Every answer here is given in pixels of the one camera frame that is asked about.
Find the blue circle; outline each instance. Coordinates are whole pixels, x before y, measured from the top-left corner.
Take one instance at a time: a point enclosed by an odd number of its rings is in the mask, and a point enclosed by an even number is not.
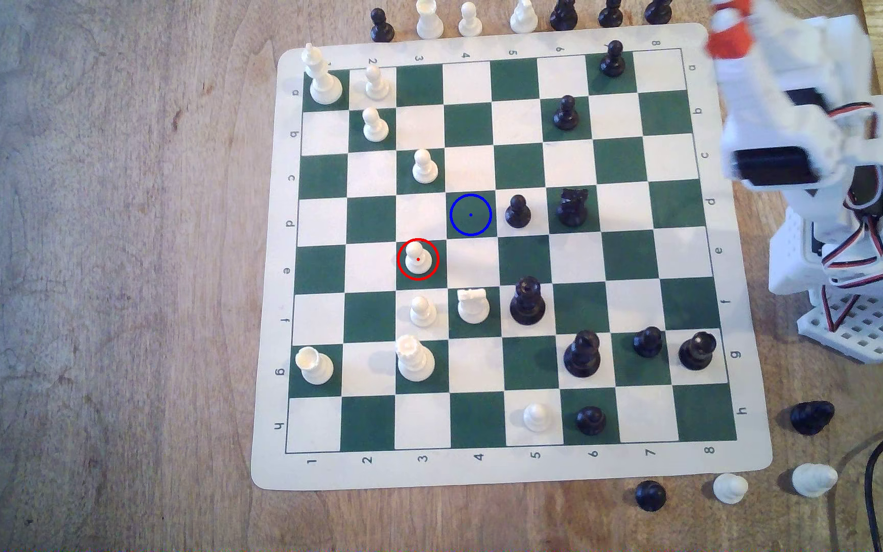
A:
[[[462,232],[461,230],[459,230],[459,228],[457,226],[455,226],[455,219],[452,217],[452,213],[455,212],[455,205],[457,203],[459,203],[463,197],[479,197],[479,199],[482,200],[483,203],[485,203],[485,208],[490,211],[490,219],[485,221],[484,228],[482,230],[480,230],[479,232],[475,232],[474,234],[469,234],[468,232]],[[457,197],[455,199],[455,201],[453,201],[451,203],[451,207],[448,208],[448,222],[451,223],[451,227],[455,229],[455,232],[459,232],[462,236],[467,236],[469,238],[471,238],[472,236],[478,236],[479,234],[482,234],[482,232],[485,232],[487,229],[489,229],[490,224],[493,224],[493,207],[480,194],[461,194],[459,197]]]

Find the chessboard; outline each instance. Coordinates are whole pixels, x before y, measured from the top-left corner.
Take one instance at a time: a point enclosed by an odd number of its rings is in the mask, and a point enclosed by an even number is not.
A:
[[[624,73],[598,64],[624,43]],[[721,115],[697,24],[321,46],[342,83],[313,100],[302,50],[277,65],[274,158],[251,476],[268,489],[322,490],[761,470],[768,421],[731,182],[721,176]],[[377,64],[391,92],[364,92]],[[551,122],[576,98],[580,124]],[[387,122],[364,138],[362,111]],[[431,153],[434,182],[412,177]],[[588,191],[588,218],[555,215],[564,188]],[[520,229],[504,218],[522,194]],[[412,240],[433,254],[402,268]],[[546,314],[510,316],[514,285],[537,278]],[[485,289],[482,323],[456,291]],[[427,328],[413,297],[436,305]],[[646,326],[663,351],[632,348]],[[600,341],[590,377],[563,366],[581,330]],[[687,370],[680,345],[715,336],[713,362]],[[396,338],[435,358],[424,381],[399,374]],[[333,362],[321,385],[294,362]],[[539,403],[550,428],[523,409]],[[601,408],[586,435],[576,412]]]

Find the wooden table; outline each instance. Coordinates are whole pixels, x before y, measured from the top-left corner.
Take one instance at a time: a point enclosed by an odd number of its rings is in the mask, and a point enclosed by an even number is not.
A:
[[[641,24],[644,0],[627,0]],[[398,40],[411,2],[384,2]],[[480,2],[509,32],[512,0]],[[546,14],[549,0],[535,2]],[[597,10],[581,0],[580,28]],[[856,0],[786,0],[797,15]],[[710,475],[273,492],[249,456],[276,59],[368,40],[371,4],[0,2],[0,549],[856,549],[862,475],[883,435],[883,365],[798,337],[804,296],[766,289],[776,194],[736,189],[769,412],[828,399],[812,438],[772,423],[775,461],[741,504]],[[443,2],[446,36],[458,2]],[[706,22],[678,0],[676,20]],[[541,30],[546,29],[546,21]],[[824,462],[826,497],[780,489]],[[883,458],[875,490],[883,528]]]

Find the black cable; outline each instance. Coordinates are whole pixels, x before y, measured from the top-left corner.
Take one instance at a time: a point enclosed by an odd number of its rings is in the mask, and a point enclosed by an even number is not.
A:
[[[867,468],[865,470],[865,510],[867,511],[867,526],[871,531],[871,542],[874,544],[874,552],[881,552],[881,537],[877,531],[877,516],[874,514],[874,492],[871,485],[874,480],[874,466],[877,464],[877,457],[883,453],[883,441],[874,448],[870,458],[867,459]]]

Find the red circle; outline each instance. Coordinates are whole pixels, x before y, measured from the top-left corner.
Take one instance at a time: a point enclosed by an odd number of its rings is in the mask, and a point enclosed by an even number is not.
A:
[[[431,245],[432,249],[435,250],[435,268],[433,268],[432,271],[429,272],[427,276],[422,276],[421,278],[415,278],[414,276],[411,276],[410,274],[408,274],[407,271],[404,270],[404,268],[402,266],[400,266],[400,254],[404,251],[404,248],[407,247],[407,245],[410,244],[411,242],[424,242],[428,245]],[[418,281],[418,280],[427,280],[427,279],[431,278],[435,274],[435,270],[438,270],[438,265],[441,263],[442,263],[442,258],[438,255],[438,250],[437,250],[437,247],[435,247],[435,244],[432,244],[431,242],[429,242],[428,240],[425,240],[424,238],[411,238],[407,242],[404,242],[404,245],[401,245],[400,248],[398,249],[398,270],[400,270],[401,274],[403,274],[404,276],[406,276],[407,278],[409,278],[411,280]]]

